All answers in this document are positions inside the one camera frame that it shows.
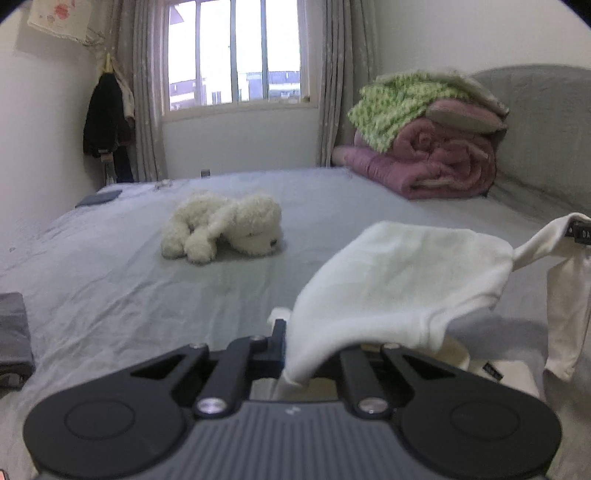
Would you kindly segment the white cloth garment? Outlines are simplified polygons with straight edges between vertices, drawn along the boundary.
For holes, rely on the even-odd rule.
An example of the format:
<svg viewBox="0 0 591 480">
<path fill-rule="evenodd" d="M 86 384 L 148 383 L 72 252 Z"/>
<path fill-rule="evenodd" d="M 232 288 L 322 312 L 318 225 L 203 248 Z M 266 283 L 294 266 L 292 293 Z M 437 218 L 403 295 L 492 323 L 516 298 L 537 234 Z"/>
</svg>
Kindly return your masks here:
<svg viewBox="0 0 591 480">
<path fill-rule="evenodd" d="M 304 390 L 322 364 L 353 345 L 439 352 L 452 321 L 493 309 L 513 272 L 548 256 L 561 261 L 547 272 L 545 368 L 571 380 L 590 326 L 590 247 L 580 237 L 589 224 L 571 213 L 517 248 L 468 229 L 370 226 L 298 294 L 273 399 Z"/>
</svg>

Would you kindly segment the grey bed sheet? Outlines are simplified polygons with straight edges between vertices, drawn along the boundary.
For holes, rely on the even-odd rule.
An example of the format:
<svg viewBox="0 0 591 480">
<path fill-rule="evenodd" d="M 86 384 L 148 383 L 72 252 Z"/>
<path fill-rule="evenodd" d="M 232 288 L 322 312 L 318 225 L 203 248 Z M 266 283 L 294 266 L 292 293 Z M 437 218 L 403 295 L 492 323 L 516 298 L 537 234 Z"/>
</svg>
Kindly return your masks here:
<svg viewBox="0 0 591 480">
<path fill-rule="evenodd" d="M 206 266 L 164 259 L 163 225 L 202 190 L 273 196 L 283 210 L 283 247 L 254 259 L 221 251 Z M 409 201 L 342 168 L 126 185 L 109 203 L 57 219 L 1 270 L 2 290 L 24 298 L 36 362 L 22 390 L 2 398 L 1 466 L 13 479 L 35 475 L 22 425 L 40 400 L 189 343 L 220 349 L 266 333 L 270 312 L 293 306 L 315 272 L 370 225 L 464 228 L 519 246 L 573 211 L 506 178 L 485 196 Z"/>
</svg>

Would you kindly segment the white plush toy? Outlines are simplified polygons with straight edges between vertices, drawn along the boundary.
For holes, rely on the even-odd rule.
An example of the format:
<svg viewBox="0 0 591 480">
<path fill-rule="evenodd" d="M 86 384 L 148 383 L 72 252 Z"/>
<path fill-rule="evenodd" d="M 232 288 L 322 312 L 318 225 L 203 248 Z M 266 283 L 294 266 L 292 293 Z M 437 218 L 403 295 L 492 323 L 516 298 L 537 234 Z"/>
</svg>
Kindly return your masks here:
<svg viewBox="0 0 591 480">
<path fill-rule="evenodd" d="M 250 257 L 270 255 L 283 239 L 282 217 L 280 204 L 266 194 L 230 198 L 211 191 L 195 192 L 164 225 L 160 253 L 165 259 L 207 264 L 222 242 Z"/>
</svg>

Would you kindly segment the folded dark grey garment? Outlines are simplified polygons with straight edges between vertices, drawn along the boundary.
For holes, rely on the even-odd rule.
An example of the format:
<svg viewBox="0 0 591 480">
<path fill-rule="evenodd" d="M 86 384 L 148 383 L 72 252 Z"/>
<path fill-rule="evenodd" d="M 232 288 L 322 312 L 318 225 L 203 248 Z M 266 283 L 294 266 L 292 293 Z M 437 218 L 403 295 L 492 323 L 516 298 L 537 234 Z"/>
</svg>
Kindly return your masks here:
<svg viewBox="0 0 591 480">
<path fill-rule="evenodd" d="M 18 292 L 0 299 L 1 389 L 21 390 L 35 372 L 26 307 Z"/>
</svg>

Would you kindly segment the dark blue flat item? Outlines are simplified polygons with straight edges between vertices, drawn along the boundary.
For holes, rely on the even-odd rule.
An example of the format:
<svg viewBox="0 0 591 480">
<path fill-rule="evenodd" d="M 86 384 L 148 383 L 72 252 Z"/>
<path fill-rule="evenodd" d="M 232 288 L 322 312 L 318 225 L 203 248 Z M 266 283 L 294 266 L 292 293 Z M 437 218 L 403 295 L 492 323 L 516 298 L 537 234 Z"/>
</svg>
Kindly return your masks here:
<svg viewBox="0 0 591 480">
<path fill-rule="evenodd" d="M 97 192 L 95 194 L 88 195 L 88 196 L 84 197 L 82 200 L 80 200 L 75 205 L 75 207 L 76 208 L 90 207 L 90 206 L 109 203 L 109 202 L 117 199 L 121 195 L 121 193 L 122 193 L 121 189 L 115 189 L 115 190 L 104 191 L 104 192 Z"/>
</svg>

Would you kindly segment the pink rolled quilt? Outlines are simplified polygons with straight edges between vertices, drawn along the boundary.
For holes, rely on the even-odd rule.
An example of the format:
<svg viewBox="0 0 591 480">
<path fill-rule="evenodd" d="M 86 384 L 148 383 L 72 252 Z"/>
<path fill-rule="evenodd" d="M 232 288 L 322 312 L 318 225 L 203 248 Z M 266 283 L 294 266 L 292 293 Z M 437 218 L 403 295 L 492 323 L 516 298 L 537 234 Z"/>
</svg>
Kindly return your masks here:
<svg viewBox="0 0 591 480">
<path fill-rule="evenodd" d="M 421 118 L 405 126 L 385 153 L 360 134 L 336 146 L 332 162 L 408 200 L 469 198 L 485 194 L 496 177 L 491 141 Z"/>
</svg>

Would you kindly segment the pink grey pillow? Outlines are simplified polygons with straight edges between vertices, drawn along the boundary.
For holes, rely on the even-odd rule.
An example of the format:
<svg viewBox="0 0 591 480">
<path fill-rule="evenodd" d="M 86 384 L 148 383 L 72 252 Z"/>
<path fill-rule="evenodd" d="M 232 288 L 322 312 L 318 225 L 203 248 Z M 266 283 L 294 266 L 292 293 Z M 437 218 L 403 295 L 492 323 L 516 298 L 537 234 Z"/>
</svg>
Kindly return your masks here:
<svg viewBox="0 0 591 480">
<path fill-rule="evenodd" d="M 433 122 L 469 133 L 488 135 L 505 130 L 506 124 L 493 111 L 457 99 L 439 99 L 426 110 Z"/>
</svg>

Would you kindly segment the green patterned blanket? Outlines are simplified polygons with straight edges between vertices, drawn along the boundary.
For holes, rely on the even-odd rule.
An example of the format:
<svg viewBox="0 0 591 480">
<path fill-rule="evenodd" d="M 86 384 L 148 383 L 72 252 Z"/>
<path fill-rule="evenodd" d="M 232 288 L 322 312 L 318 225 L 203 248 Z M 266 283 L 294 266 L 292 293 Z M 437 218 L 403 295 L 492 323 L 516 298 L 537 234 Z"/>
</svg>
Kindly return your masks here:
<svg viewBox="0 0 591 480">
<path fill-rule="evenodd" d="M 387 81 L 376 80 L 360 90 L 360 100 L 348 112 L 349 121 L 363 140 L 385 153 L 402 129 L 422 117 L 440 99 L 471 100 L 465 90 L 426 73 L 396 74 Z"/>
</svg>

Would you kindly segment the dark hanging coat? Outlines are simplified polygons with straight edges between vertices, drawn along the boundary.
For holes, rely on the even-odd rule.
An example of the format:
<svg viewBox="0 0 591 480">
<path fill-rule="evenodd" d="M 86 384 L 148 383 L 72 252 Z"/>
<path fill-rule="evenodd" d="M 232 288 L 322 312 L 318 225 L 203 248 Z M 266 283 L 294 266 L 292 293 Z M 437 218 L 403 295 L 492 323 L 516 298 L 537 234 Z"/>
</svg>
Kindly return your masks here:
<svg viewBox="0 0 591 480">
<path fill-rule="evenodd" d="M 82 148 L 86 156 L 111 156 L 116 183 L 133 183 L 128 147 L 133 128 L 124 116 L 123 93 L 114 73 L 103 73 L 95 86 L 85 118 Z"/>
</svg>

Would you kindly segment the grey bed headboard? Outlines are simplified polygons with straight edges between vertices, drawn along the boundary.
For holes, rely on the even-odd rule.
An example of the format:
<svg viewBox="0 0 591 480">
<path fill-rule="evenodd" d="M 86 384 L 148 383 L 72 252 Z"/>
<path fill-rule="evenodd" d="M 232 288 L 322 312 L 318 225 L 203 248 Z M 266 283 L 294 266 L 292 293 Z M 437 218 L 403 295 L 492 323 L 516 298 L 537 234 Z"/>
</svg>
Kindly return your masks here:
<svg viewBox="0 0 591 480">
<path fill-rule="evenodd" d="M 474 78 L 509 108 L 489 196 L 544 221 L 589 215 L 590 71 L 516 65 Z"/>
</svg>

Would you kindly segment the left grey curtain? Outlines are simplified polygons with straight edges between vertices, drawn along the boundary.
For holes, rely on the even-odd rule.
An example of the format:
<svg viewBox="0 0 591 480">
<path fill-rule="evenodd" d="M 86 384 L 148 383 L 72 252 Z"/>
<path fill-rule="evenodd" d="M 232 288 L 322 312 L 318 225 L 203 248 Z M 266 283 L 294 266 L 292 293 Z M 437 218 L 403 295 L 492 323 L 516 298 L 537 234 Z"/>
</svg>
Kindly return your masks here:
<svg viewBox="0 0 591 480">
<path fill-rule="evenodd" d="M 164 3 L 116 1 L 113 47 L 135 101 L 135 153 L 132 169 L 140 182 L 167 177 L 163 145 Z"/>
</svg>

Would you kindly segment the grey curtain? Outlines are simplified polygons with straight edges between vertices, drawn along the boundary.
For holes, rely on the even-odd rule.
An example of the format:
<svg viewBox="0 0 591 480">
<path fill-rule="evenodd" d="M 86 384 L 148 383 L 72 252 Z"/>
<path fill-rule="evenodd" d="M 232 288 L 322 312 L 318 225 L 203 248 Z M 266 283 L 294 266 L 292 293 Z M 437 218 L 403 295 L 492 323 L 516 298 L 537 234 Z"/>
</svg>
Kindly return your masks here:
<svg viewBox="0 0 591 480">
<path fill-rule="evenodd" d="M 332 150 L 353 142 L 349 110 L 375 77 L 376 9 L 372 0 L 322 1 L 322 70 L 318 93 L 317 162 L 332 165 Z"/>
<path fill-rule="evenodd" d="M 164 3 L 116 1 L 113 47 L 135 101 L 135 153 L 132 169 L 140 182 L 167 177 L 163 145 Z"/>
</svg>

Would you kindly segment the right grey curtain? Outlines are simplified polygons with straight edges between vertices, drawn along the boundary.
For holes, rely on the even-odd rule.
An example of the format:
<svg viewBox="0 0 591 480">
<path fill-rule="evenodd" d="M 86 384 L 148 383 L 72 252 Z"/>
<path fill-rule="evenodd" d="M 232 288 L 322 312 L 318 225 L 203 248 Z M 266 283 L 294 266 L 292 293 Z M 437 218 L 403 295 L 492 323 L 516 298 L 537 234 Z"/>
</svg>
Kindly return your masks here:
<svg viewBox="0 0 591 480">
<path fill-rule="evenodd" d="M 375 77 L 376 9 L 372 0 L 322 1 L 322 70 L 318 93 L 317 162 L 332 165 L 332 150 L 353 142 L 349 110 Z"/>
</svg>

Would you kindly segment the window with white frame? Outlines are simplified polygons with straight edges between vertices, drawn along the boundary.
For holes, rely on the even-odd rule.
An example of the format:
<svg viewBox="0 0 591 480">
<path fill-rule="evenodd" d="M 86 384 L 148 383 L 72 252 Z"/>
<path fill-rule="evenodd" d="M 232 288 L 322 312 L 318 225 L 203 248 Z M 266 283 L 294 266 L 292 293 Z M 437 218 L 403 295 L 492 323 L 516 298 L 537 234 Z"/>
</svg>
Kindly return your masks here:
<svg viewBox="0 0 591 480">
<path fill-rule="evenodd" d="M 163 112 L 168 118 L 315 104 L 311 1 L 166 1 Z"/>
</svg>

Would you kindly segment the floral wall poster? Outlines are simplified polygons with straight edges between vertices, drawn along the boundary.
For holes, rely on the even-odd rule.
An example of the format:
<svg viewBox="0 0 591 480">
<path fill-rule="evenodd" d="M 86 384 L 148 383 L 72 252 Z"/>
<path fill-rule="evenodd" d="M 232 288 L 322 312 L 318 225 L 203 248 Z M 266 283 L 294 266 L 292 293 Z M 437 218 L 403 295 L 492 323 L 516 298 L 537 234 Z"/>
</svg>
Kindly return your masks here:
<svg viewBox="0 0 591 480">
<path fill-rule="evenodd" d="M 27 25 L 51 36 L 84 44 L 91 15 L 91 1 L 34 0 Z"/>
</svg>

